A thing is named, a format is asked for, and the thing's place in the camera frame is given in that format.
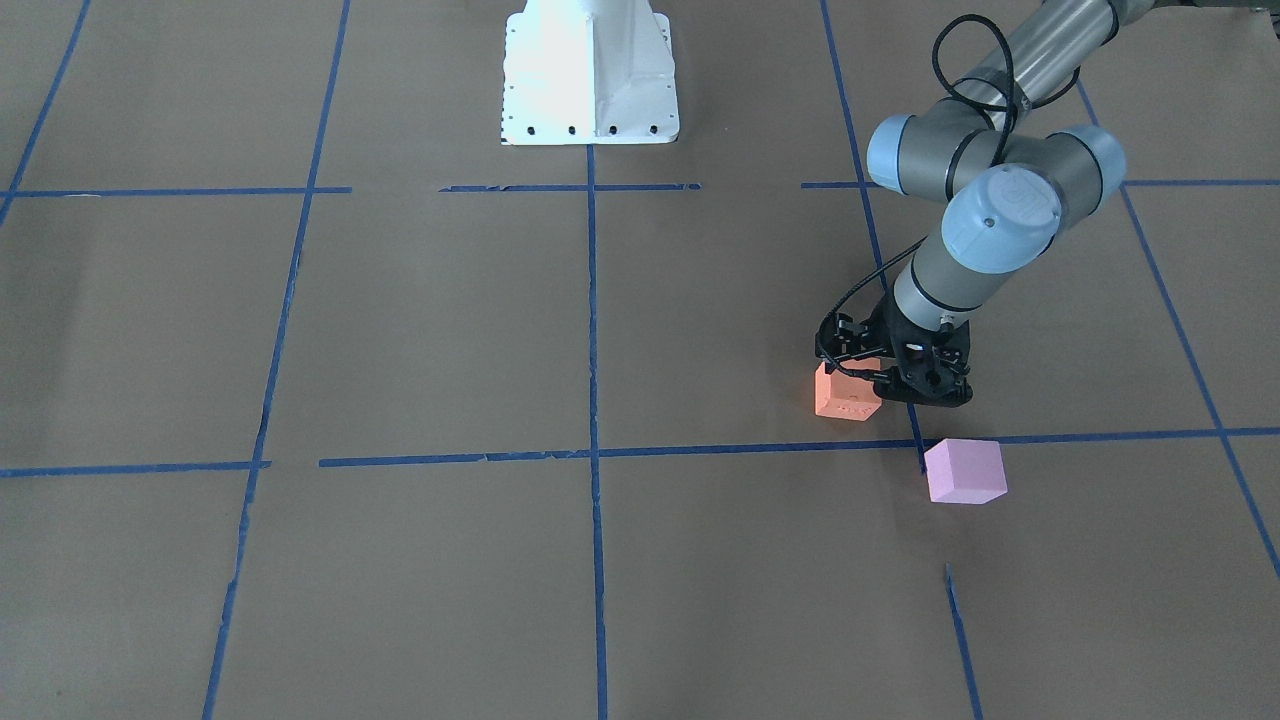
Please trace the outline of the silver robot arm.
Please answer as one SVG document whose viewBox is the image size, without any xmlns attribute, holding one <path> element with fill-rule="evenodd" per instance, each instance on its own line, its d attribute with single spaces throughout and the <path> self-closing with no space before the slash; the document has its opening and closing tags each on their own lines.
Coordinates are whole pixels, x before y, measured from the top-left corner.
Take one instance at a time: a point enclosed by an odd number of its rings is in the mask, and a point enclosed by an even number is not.
<svg viewBox="0 0 1280 720">
<path fill-rule="evenodd" d="M 855 359 L 882 400 L 957 407 L 972 398 L 970 323 L 995 293 L 1121 187 L 1126 154 L 1098 126 L 1042 138 L 1018 124 L 1078 81 L 1083 61 L 1152 1 L 1043 1 L 1010 35 L 969 13 L 948 22 L 986 27 L 996 47 L 957 79 L 931 50 L 943 97 L 920 115 L 884 119 L 865 168 L 882 188 L 943 204 L 940 224 L 902 252 L 902 270 L 855 336 Z"/>
</svg>

